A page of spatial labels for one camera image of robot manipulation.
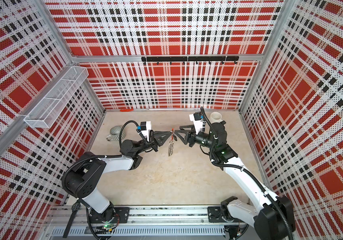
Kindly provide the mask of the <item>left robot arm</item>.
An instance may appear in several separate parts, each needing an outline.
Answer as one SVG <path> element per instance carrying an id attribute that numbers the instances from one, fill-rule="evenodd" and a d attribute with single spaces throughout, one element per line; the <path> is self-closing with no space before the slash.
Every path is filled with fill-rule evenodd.
<path id="1" fill-rule="evenodd" d="M 76 198 L 63 233 L 64 238 L 68 237 L 75 216 L 82 205 L 86 207 L 89 226 L 91 217 L 96 217 L 99 222 L 104 223 L 107 232 L 115 230 L 120 224 L 121 216 L 116 212 L 113 203 L 97 189 L 101 176 L 110 172 L 136 169 L 142 161 L 140 153 L 157 152 L 158 147 L 173 137 L 172 131 L 153 131 L 150 121 L 132 123 L 141 138 L 140 141 L 122 140 L 123 130 L 121 130 L 118 134 L 119 155 L 95 155 L 87 152 L 63 174 L 62 188 Z"/>

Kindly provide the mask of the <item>key organizer with red handle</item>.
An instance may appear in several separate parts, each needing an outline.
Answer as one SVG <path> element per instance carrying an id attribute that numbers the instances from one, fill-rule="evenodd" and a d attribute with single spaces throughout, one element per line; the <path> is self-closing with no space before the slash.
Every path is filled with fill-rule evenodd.
<path id="1" fill-rule="evenodd" d="M 171 157 L 173 155 L 173 149 L 174 149 L 174 141 L 175 141 L 175 136 L 174 136 L 174 129 L 172 129 L 170 135 L 170 140 L 169 140 L 169 145 L 168 145 L 168 156 Z"/>

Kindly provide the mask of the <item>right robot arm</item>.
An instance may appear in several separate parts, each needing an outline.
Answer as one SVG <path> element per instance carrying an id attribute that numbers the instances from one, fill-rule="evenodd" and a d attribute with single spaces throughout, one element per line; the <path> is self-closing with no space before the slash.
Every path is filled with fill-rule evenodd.
<path id="1" fill-rule="evenodd" d="M 266 187 L 244 165 L 238 154 L 227 143 L 225 121 L 210 122 L 204 108 L 189 116 L 192 125 L 174 131 L 185 145 L 209 149 L 212 165 L 228 174 L 246 193 L 251 205 L 236 197 L 220 204 L 220 218 L 226 222 L 240 220 L 253 227 L 262 240 L 292 240 L 295 232 L 293 204 L 287 197 L 279 197 Z"/>

